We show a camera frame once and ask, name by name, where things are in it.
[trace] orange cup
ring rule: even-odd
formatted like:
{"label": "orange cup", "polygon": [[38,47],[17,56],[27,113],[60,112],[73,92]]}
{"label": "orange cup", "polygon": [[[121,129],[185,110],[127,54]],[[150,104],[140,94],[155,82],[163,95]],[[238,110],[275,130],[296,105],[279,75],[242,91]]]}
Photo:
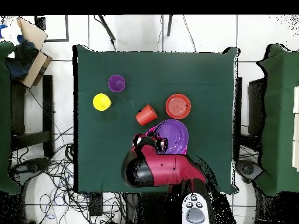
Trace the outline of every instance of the orange cup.
{"label": "orange cup", "polygon": [[145,125],[158,118],[154,109],[150,105],[146,105],[140,113],[136,115],[136,120],[139,124]]}

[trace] cardboard box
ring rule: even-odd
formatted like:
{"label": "cardboard box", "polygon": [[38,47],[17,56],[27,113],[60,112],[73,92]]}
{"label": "cardboard box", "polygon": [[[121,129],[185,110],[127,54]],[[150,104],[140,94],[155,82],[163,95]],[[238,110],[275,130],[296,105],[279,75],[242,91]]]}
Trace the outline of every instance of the cardboard box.
{"label": "cardboard box", "polygon": [[[47,34],[39,29],[37,26],[31,24],[27,20],[18,18],[18,25],[21,28],[23,37],[26,40],[32,42],[36,49],[39,51],[44,44],[44,41],[47,38]],[[40,79],[43,77],[44,72],[46,71],[48,65],[50,64],[52,58],[41,51],[38,53],[35,58],[32,66],[29,69],[28,75],[21,82],[27,87],[36,86]]]}

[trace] purple cup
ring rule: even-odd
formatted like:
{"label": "purple cup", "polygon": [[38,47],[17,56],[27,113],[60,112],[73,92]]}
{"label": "purple cup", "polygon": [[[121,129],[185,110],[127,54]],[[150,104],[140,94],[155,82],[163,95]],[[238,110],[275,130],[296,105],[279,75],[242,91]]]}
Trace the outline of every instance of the purple cup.
{"label": "purple cup", "polygon": [[108,80],[108,87],[113,92],[121,92],[124,90],[125,86],[124,78],[120,75],[113,75]]}

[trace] purple plate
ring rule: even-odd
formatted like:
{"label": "purple plate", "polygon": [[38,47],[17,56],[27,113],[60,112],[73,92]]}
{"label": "purple plate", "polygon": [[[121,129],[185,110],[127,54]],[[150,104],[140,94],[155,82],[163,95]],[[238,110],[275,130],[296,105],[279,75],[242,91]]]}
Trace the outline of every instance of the purple plate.
{"label": "purple plate", "polygon": [[183,154],[188,145],[189,134],[186,126],[178,120],[165,120],[157,125],[154,133],[167,138],[165,154]]}

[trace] cup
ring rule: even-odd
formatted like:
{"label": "cup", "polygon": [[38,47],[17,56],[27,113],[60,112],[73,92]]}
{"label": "cup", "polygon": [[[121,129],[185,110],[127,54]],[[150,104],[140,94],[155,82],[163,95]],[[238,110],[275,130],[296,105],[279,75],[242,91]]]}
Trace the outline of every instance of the cup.
{"label": "cup", "polygon": [[105,94],[99,93],[93,98],[92,104],[95,109],[105,111],[111,106],[111,100]]}
{"label": "cup", "polygon": [[108,87],[111,91],[118,93],[124,90],[126,83],[120,75],[113,75],[108,80]]}
{"label": "cup", "polygon": [[146,107],[136,115],[136,120],[140,125],[145,125],[156,118],[158,118],[158,116],[150,105],[146,105]]}

